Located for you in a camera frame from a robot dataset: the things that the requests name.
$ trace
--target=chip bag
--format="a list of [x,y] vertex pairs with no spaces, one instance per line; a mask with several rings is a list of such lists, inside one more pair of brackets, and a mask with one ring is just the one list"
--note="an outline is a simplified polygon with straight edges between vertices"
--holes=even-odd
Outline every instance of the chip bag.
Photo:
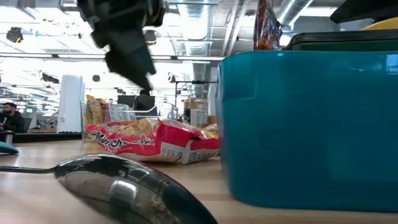
[[100,124],[105,121],[104,109],[106,102],[103,99],[96,99],[93,96],[86,95],[86,124]]
[[90,124],[86,130],[105,150],[139,161],[183,165],[207,160],[220,151],[217,134],[171,119]]
[[205,127],[205,131],[208,131],[210,133],[218,134],[217,123],[211,124],[211,125]]

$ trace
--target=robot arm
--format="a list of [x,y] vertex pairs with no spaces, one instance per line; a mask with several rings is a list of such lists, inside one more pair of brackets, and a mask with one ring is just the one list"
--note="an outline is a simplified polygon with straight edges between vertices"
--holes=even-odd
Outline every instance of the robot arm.
[[84,21],[93,28],[91,37],[99,48],[109,45],[105,61],[116,72],[145,90],[152,87],[146,74],[156,73],[142,28],[161,26],[162,0],[78,0]]

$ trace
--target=red snack bag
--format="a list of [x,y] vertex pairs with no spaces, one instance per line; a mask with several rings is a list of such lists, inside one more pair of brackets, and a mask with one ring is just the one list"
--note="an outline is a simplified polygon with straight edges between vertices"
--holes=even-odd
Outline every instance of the red snack bag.
[[145,118],[86,126],[105,150],[128,159],[183,165],[219,153],[217,135],[175,120]]

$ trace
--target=metal spoon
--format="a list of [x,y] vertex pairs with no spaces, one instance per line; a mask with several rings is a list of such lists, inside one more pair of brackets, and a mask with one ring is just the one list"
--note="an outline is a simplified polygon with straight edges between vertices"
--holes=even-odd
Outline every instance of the metal spoon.
[[50,169],[0,166],[0,172],[54,173],[70,193],[119,223],[217,223],[206,207],[171,177],[114,155],[76,156]]

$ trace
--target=spoon handle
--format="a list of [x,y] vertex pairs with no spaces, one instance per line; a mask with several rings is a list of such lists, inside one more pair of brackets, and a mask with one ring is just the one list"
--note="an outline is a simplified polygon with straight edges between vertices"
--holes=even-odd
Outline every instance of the spoon handle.
[[18,172],[24,174],[50,174],[54,172],[54,167],[49,169],[37,169],[26,167],[0,166],[0,172]]

